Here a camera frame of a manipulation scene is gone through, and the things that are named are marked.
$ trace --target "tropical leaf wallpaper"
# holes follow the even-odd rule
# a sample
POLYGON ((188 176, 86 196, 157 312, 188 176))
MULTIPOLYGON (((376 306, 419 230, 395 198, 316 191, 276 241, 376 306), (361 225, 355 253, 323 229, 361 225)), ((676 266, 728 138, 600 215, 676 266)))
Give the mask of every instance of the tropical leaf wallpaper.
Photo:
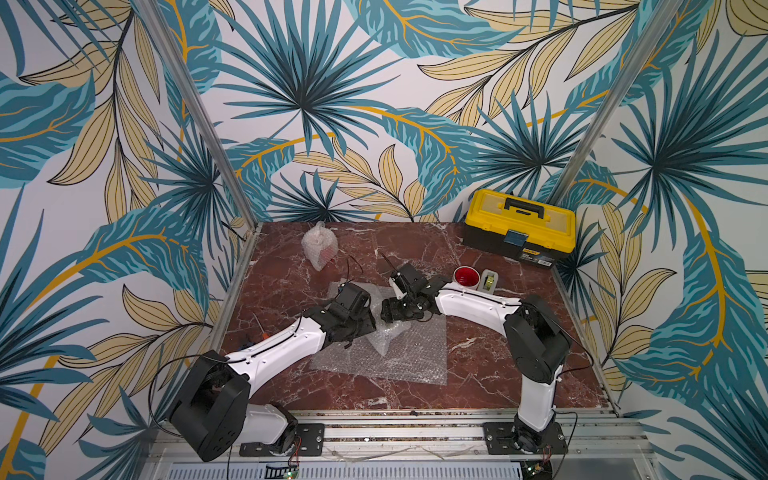
POLYGON ((218 72, 198 87, 258 220, 450 221, 479 188, 540 194, 657 3, 232 0, 190 71, 218 72))
POLYGON ((666 477, 758 480, 768 5, 683 5, 563 200, 579 237, 558 271, 614 401, 644 424, 666 477), (698 26, 683 28, 689 13, 698 26), (659 60, 672 44, 675 59, 659 60))
MULTIPOLYGON (((214 8, 160 4, 205 91, 214 8)), ((0 478, 133 478, 247 228, 129 1, 0 20, 0 478)))

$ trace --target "red marble surface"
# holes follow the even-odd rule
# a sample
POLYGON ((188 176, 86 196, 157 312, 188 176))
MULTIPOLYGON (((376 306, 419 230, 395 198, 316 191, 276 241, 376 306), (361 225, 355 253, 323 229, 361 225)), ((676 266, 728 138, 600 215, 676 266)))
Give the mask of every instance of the red marble surface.
MULTIPOLYGON (((450 277, 458 265, 499 273, 495 294, 527 296, 537 293, 552 306, 565 328, 576 331, 552 273, 536 266, 481 252, 461 244, 462 225, 453 223, 329 223, 339 239, 339 256, 316 272, 301 249, 307 223, 265 223, 253 253, 242 293, 222 345, 223 352, 259 342, 263 333, 286 328, 293 318, 326 296, 328 284, 346 275, 346 254, 355 257, 363 273, 350 262, 353 280, 385 286, 390 268, 411 262, 428 276, 450 277)), ((514 408, 520 401, 521 374, 512 361, 506 339, 490 329, 455 317, 448 318, 448 385, 376 379, 310 369, 303 359, 270 380, 251 402, 279 402, 288 409, 451 409, 514 408), (475 339, 469 346, 468 340, 475 339)), ((583 366, 578 352, 565 368, 583 366)), ((606 407, 604 393, 591 369, 563 377, 555 405, 563 408, 606 407)))

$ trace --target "metal grate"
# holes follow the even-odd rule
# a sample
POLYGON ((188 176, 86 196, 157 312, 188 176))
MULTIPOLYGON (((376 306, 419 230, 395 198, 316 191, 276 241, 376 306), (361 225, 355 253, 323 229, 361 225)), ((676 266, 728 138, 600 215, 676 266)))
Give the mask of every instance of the metal grate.
MULTIPOLYGON (((261 480, 266 469, 257 462, 230 465, 230 480, 261 480)), ((167 480, 225 480, 226 463, 174 463, 167 480)), ((300 478, 312 480, 522 480, 517 462, 301 462, 300 478)))

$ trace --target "red cup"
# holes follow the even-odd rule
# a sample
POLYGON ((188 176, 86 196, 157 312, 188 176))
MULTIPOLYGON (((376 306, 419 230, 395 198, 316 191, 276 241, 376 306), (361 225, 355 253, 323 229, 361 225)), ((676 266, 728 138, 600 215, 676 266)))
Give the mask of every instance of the red cup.
POLYGON ((461 286, 476 289, 480 283, 480 274, 471 266, 460 266, 453 271, 453 281, 461 286))

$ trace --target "label on toolbox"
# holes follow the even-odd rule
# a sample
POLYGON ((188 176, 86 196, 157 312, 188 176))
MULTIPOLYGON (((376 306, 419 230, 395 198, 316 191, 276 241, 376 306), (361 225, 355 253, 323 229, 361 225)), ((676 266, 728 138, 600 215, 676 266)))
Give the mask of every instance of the label on toolbox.
POLYGON ((536 252, 536 255, 531 255, 530 253, 528 253, 528 251, 529 250, 527 248, 523 249, 523 252, 520 254, 520 260, 527 260, 528 262, 538 263, 539 265, 543 265, 543 266, 552 266, 554 262, 552 258, 549 258, 549 257, 539 258, 537 257, 537 255, 540 254, 539 252, 536 252))

